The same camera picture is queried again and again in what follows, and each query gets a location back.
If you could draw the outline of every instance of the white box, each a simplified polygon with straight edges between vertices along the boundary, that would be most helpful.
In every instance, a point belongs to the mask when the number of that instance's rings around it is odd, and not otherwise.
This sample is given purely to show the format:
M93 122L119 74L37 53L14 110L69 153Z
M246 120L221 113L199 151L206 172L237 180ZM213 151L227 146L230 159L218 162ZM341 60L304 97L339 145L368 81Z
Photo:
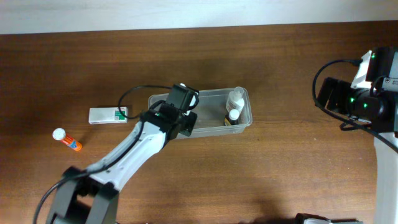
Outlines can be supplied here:
M127 107L120 107L121 111L128 116ZM115 108L90 108L88 115L90 124L116 124L127 123L127 118L120 114L119 109Z

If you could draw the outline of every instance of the white bottle cap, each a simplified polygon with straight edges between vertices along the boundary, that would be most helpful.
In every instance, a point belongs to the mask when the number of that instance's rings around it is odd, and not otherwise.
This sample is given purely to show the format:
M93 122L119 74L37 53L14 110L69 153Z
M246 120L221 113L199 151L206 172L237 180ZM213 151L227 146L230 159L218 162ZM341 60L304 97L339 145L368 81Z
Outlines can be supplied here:
M55 140L61 141L62 139L64 139L67 136L66 132L64 129L62 128L57 128L53 133L52 133L52 137Z
M242 98L242 96L243 96L243 88L242 87L236 87L235 89L234 89L234 91L233 91L233 94L232 94L232 100L234 100L234 101L238 101L239 99L241 99Z
M236 120L236 119L238 119L239 118L239 111L237 110L237 109L232 109L230 112L229 112L229 118L231 119L231 120Z

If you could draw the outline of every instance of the white bottle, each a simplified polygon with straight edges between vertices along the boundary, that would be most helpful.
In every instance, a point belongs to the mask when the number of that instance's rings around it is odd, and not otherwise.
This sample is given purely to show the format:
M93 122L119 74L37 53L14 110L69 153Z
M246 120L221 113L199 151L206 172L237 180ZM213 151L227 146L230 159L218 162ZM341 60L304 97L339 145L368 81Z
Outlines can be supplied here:
M224 124L225 126L237 125L239 124L239 111L232 109L227 115L225 115Z
M230 112L232 109L237 109L239 114L242 112L244 106L243 92L244 91L242 87L236 87L229 93L228 99L226 101L226 110L228 112Z

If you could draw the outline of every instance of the clear plastic container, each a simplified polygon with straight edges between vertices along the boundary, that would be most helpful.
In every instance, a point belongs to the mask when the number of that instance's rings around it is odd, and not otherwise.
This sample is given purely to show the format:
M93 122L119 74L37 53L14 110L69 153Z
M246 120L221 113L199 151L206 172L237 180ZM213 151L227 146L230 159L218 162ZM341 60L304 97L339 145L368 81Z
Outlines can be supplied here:
M220 90L199 91L199 104L192 111L198 115L197 122L190 137L178 134L177 139L199 138L207 136L220 136L225 134L239 134L253 122L248 91L243 88L244 108L239 116L239 124L232 126L224 125L227 114L226 101L228 94L234 88ZM152 95L148 99L148 107L159 100L166 100L169 94Z

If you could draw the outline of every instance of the orange glue stick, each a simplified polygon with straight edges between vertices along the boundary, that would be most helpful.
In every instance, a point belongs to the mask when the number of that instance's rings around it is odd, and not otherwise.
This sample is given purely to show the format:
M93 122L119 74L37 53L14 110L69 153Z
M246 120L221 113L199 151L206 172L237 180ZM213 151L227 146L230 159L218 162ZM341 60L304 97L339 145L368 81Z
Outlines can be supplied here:
M52 133L52 137L55 140L61 141L62 143L66 144L67 146L69 146L71 149L75 150L75 151L79 151L80 149L82 149L82 145L80 144L80 142L76 141L76 139L70 137L69 134L67 134L65 132L64 129L62 128L57 128L53 133Z

